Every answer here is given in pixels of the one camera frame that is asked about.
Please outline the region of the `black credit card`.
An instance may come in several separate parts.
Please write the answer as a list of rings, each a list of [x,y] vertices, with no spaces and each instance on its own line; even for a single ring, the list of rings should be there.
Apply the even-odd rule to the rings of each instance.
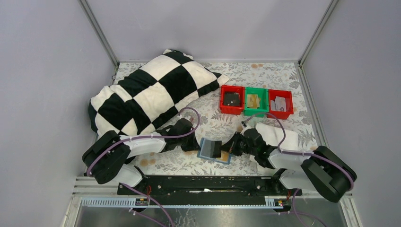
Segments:
[[[219,158],[221,156],[221,145],[222,141],[220,140],[206,140],[203,145],[204,156],[209,158]]]

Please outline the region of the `blue card holder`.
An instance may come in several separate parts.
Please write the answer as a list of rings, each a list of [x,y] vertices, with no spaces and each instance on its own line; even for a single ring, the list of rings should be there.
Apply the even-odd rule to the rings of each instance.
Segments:
[[[200,141],[197,157],[226,165],[230,164],[231,161],[231,154],[222,150],[222,141],[206,138],[202,138]]]

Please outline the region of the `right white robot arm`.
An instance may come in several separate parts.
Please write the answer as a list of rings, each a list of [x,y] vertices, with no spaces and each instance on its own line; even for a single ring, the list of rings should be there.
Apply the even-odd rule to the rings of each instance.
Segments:
[[[262,173],[273,179],[271,188],[278,195],[301,189],[338,202],[353,189],[356,173],[328,147],[302,152],[297,143],[294,131],[258,124],[236,132],[221,149],[236,156],[252,156]]]

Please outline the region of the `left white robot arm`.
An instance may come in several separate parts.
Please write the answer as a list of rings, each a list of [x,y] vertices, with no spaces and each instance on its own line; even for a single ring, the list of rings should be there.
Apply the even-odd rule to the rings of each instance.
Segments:
[[[183,151],[200,148],[193,124],[182,118],[174,125],[168,125],[149,135],[125,136],[108,131],[82,156],[88,175],[98,184],[110,181],[128,185],[135,194],[142,194],[147,187],[145,176],[130,162],[139,155],[163,153],[180,147]]]

